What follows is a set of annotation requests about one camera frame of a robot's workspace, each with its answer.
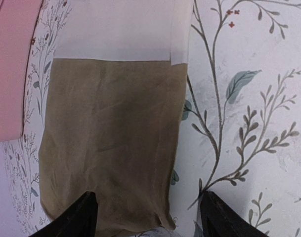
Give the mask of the olive beige underwear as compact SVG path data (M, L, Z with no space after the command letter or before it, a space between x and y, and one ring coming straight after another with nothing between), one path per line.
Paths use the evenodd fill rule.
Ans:
M40 202L57 219L84 192L96 235L174 230L169 190L188 67L191 0L73 0L39 149Z

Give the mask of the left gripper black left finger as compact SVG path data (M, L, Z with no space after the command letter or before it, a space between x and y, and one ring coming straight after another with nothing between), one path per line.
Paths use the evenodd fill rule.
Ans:
M98 203L93 192L85 192L57 219L31 237L94 237Z

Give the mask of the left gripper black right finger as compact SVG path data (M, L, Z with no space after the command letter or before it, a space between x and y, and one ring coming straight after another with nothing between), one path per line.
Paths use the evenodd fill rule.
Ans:
M265 237L243 220L212 191L204 191L200 202L203 236L205 237Z

